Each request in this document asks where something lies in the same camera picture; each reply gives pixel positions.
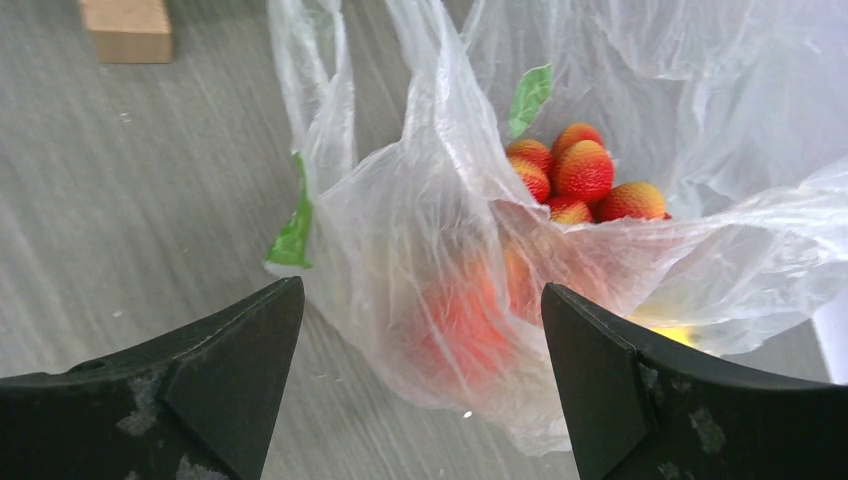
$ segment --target scratch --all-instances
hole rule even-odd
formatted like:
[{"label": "scratch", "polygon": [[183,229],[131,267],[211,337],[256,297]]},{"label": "scratch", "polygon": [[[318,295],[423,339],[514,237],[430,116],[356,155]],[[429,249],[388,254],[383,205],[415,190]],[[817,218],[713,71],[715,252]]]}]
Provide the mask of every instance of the scratch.
[{"label": "scratch", "polygon": [[183,455],[180,459],[180,466],[177,468],[177,476],[175,480],[229,480],[229,477],[223,473],[218,473],[202,465],[192,465],[188,461],[188,456]]},{"label": "scratch", "polygon": [[654,397],[654,401],[657,402],[657,405],[662,405],[663,391],[659,382],[659,372],[640,363],[639,373],[642,376],[642,383],[645,384],[645,388]]},{"label": "scratch", "polygon": [[669,463],[661,463],[657,466],[660,473],[662,474],[665,480],[679,480],[680,479],[680,469],[677,468],[677,465],[669,462]]},{"label": "scratch", "polygon": [[724,436],[721,427],[715,423],[709,410],[702,407],[695,413],[690,413],[689,420],[701,439],[701,449],[704,453],[712,455],[720,452],[727,442],[727,437]]},{"label": "scratch", "polygon": [[162,373],[162,370],[155,370],[129,381],[136,410],[117,423],[122,432],[140,437],[156,423],[158,408],[153,397],[159,388]]}]

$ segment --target clear plastic bag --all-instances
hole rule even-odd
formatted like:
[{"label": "clear plastic bag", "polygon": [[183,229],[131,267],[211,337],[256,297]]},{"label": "clear plastic bag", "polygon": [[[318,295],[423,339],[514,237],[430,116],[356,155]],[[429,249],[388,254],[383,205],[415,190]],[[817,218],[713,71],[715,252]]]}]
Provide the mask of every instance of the clear plastic bag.
[{"label": "clear plastic bag", "polygon": [[[404,398],[483,414],[528,454],[567,450],[545,283],[727,354],[848,279],[845,4],[476,0],[461,31],[438,0],[386,6],[412,78],[400,140],[361,155],[341,1],[270,0],[309,208],[300,260],[268,268],[302,275]],[[552,92],[526,135],[595,125],[616,183],[658,185],[674,221],[548,220],[503,150],[516,85],[543,65]]]}]

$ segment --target gray floor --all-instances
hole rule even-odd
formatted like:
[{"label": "gray floor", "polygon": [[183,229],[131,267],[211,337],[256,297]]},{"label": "gray floor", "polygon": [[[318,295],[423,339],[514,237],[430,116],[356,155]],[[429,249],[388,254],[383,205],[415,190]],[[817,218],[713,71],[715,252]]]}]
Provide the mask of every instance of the gray floor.
[{"label": "gray floor", "polygon": [[[375,1],[347,3],[354,54],[402,101]],[[0,375],[61,372],[271,281],[296,188],[265,0],[170,9],[173,64],[101,66],[74,0],[0,0]],[[826,378],[809,324],[736,360]],[[477,417],[399,399],[310,315],[263,478],[577,476],[569,454],[526,458]]]}]

